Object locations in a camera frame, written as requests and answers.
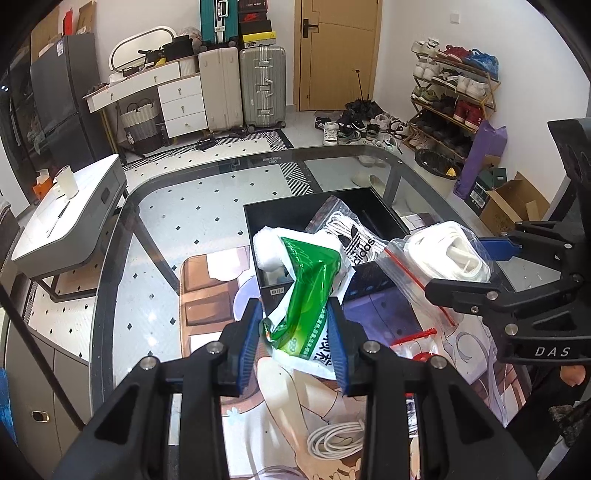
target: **shoe box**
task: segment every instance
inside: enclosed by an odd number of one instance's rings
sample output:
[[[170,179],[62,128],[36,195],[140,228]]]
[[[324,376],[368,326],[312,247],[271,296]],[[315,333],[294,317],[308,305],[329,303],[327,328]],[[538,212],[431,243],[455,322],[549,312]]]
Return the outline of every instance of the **shoe box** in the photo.
[[[246,226],[254,255],[253,236],[264,226],[283,227],[303,232],[324,202],[334,195],[345,202],[359,217],[361,223],[375,235],[384,239],[404,238],[408,228],[391,208],[388,208],[372,188],[337,190],[311,195],[287,197],[244,206]],[[375,262],[354,266],[355,275],[345,293],[345,300],[352,300],[368,293],[391,288],[394,283]],[[261,300],[267,313],[272,312],[292,285],[292,281],[268,284],[264,272],[255,267]]]
[[[507,170],[504,168],[487,168],[476,177],[476,181],[465,202],[471,210],[480,216],[490,200],[488,191],[496,190],[507,181]]]
[[[489,201],[479,217],[497,236],[513,230],[516,222],[541,220],[550,206],[548,200],[520,172],[513,180],[486,193]]]

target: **door handle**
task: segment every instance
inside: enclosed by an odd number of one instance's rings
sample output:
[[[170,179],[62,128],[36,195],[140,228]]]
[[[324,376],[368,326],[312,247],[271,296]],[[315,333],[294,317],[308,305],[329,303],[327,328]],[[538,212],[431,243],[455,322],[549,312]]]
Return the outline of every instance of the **door handle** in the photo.
[[[313,25],[310,23],[310,20],[307,18],[304,19],[304,28],[303,28],[303,37],[308,38],[308,29],[309,28],[318,28],[318,25]]]

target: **teal suitcase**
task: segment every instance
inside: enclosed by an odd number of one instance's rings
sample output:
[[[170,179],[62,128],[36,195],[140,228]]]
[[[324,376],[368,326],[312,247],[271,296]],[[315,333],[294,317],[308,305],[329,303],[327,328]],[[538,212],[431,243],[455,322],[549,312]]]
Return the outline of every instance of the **teal suitcase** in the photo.
[[[201,1],[202,51],[238,45],[238,0]]]

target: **cabinet door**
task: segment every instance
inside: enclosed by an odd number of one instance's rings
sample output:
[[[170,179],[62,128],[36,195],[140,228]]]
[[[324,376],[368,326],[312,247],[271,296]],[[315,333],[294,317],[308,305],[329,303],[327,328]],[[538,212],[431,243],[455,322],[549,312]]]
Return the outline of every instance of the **cabinet door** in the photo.
[[[37,338],[35,341],[53,367],[54,349]],[[33,468],[48,479],[61,458],[53,391],[12,324],[5,367],[18,447]]]

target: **drawer knob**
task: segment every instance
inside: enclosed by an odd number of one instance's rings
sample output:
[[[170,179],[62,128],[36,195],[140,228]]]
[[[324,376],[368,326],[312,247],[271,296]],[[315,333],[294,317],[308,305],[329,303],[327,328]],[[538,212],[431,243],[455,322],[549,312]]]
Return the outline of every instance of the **drawer knob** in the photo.
[[[38,421],[40,423],[49,422],[49,414],[46,411],[33,410],[31,412],[31,417],[33,417],[33,420]]]

